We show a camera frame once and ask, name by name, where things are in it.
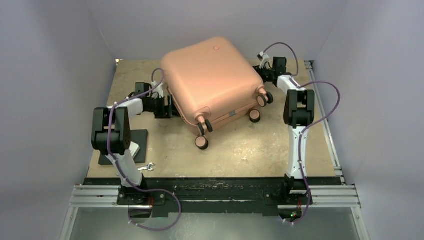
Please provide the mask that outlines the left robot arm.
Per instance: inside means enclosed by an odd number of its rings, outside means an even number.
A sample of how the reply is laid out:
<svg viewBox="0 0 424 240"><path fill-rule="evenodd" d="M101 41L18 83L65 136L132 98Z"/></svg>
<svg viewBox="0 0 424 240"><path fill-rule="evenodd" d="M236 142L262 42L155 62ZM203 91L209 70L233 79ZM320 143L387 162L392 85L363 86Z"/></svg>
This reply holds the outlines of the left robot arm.
<svg viewBox="0 0 424 240"><path fill-rule="evenodd" d="M93 111L91 144L112 163L121 180L121 186L132 188L129 197L138 205L146 203L149 193L160 192L174 197L165 189L148 189L143 186L144 175L138 170L131 154L130 118L144 112L157 111L157 102L163 98L162 83L145 83L144 91L115 102L110 107L97 107Z"/></svg>

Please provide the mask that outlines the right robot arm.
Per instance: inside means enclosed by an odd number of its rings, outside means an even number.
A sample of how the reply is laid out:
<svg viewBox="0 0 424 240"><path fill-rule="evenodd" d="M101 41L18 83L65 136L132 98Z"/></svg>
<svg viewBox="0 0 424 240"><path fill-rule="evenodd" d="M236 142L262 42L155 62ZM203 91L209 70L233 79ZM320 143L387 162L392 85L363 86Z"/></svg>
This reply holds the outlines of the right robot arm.
<svg viewBox="0 0 424 240"><path fill-rule="evenodd" d="M272 83L285 94L283 122L289 135L289 154L287 170L284 175L280 196L288 204L294 203L300 195L308 195L306 164L306 142L308 127L315 118L315 92L302 87L292 76L285 72L287 59L275 57L272 66L267 67L270 58L259 54L260 64L254 69L265 83Z"/></svg>

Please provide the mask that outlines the pink suitcase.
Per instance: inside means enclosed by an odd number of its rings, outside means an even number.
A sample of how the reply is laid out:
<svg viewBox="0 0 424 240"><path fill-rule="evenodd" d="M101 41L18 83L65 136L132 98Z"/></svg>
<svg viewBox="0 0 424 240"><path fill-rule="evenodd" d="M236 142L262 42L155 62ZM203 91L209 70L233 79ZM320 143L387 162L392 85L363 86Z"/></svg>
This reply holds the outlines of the pink suitcase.
<svg viewBox="0 0 424 240"><path fill-rule="evenodd" d="M257 123L259 108L274 101L254 67L222 36L171 51L160 67L167 91L200 150L209 147L207 134L245 115Z"/></svg>

